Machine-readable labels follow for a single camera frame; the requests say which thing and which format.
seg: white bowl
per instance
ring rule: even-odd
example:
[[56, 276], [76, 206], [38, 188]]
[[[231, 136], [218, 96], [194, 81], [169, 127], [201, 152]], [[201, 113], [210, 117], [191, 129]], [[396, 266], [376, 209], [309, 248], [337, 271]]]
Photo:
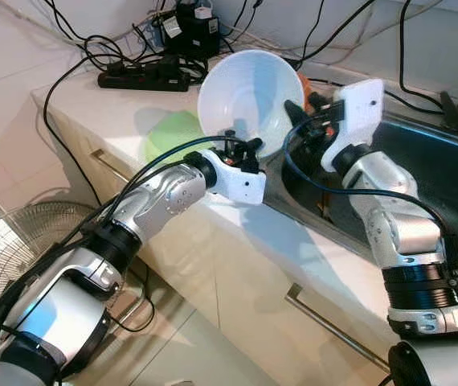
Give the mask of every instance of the white bowl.
[[209, 72], [198, 96], [198, 119], [205, 135], [233, 129], [238, 138], [261, 138], [259, 155], [266, 156], [281, 147], [292, 128], [284, 111], [287, 99], [304, 104], [295, 70], [270, 52], [241, 51]]

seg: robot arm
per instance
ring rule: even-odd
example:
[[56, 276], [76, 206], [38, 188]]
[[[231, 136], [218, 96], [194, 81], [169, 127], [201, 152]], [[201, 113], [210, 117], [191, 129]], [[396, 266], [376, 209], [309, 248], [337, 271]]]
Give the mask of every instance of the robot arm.
[[[131, 191], [88, 242], [63, 254], [14, 304], [4, 325], [16, 334], [0, 346], [0, 384], [52, 385], [80, 372], [105, 336], [104, 302], [120, 289], [139, 248], [206, 191], [243, 203], [263, 201], [265, 174], [252, 146], [202, 150]], [[229, 166], [223, 162], [235, 163]]]
[[[342, 89], [345, 120], [322, 158], [346, 189], [396, 191], [418, 198], [412, 175], [383, 152], [372, 152], [382, 109], [382, 82]], [[450, 248], [422, 208], [381, 195], [351, 195], [390, 299], [388, 322], [403, 340], [389, 354], [396, 386], [458, 385], [458, 277]]]

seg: white countertop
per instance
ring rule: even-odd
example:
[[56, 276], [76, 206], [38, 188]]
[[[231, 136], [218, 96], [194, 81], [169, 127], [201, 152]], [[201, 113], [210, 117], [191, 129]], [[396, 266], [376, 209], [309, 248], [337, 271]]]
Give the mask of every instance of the white countertop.
[[[47, 90], [33, 92], [40, 105]], [[197, 96], [197, 86], [189, 92], [102, 89], [96, 85], [96, 73], [87, 72], [65, 80], [55, 90], [50, 112], [64, 114], [136, 171], [145, 163], [141, 144], [162, 111], [196, 115]], [[386, 322], [389, 302], [380, 269], [372, 262], [264, 204], [238, 205], [215, 195], [207, 195], [200, 204], [229, 232], [243, 230], [299, 284], [347, 310], [385, 344], [398, 340]]]

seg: fan grille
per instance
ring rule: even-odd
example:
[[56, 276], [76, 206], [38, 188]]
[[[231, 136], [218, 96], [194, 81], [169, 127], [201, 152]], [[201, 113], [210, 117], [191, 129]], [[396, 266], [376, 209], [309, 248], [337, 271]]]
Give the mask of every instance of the fan grille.
[[0, 217], [0, 294], [91, 212], [86, 205], [53, 201]]

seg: white wall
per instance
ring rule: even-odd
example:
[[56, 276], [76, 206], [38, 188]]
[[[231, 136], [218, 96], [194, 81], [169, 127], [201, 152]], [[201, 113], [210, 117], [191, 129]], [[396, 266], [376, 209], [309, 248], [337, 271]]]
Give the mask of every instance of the white wall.
[[[49, 23], [40, 0], [9, 3]], [[120, 34], [155, 7], [155, 0], [56, 3], [84, 35]], [[128, 44], [133, 46], [134, 39]], [[77, 51], [0, 8], [0, 206], [5, 210], [23, 205], [45, 191], [48, 192], [44, 195], [56, 198], [94, 203], [69, 158], [59, 148], [56, 155], [29, 94], [54, 83], [79, 59]]]
[[[426, 4], [431, 0], [417, 3]], [[242, 1], [214, 0], [216, 13], [226, 23], [233, 23]], [[251, 14], [249, 0], [245, 16], [240, 22], [243, 27]], [[313, 34], [311, 44], [323, 43], [364, 0], [326, 0], [321, 22]], [[447, 90], [458, 97], [458, 12], [440, 8], [456, 8], [458, 2], [444, 0], [439, 7], [417, 16], [406, 25], [406, 78], [411, 87], [433, 92]], [[314, 24], [320, 0], [264, 0], [256, 12], [255, 22], [249, 31], [271, 39], [284, 47], [301, 45]], [[403, 2], [378, 0], [372, 7], [372, 16], [364, 36], [377, 28], [399, 18]], [[354, 43], [366, 19], [366, 11], [358, 16], [334, 41], [334, 44], [349, 46]], [[346, 61], [339, 68], [397, 80], [399, 70], [399, 28], [394, 27], [378, 35]], [[327, 49], [314, 59], [328, 63], [343, 57], [345, 51]], [[323, 77], [320, 66], [305, 66], [309, 76]], [[415, 101], [425, 105], [419, 98]]]

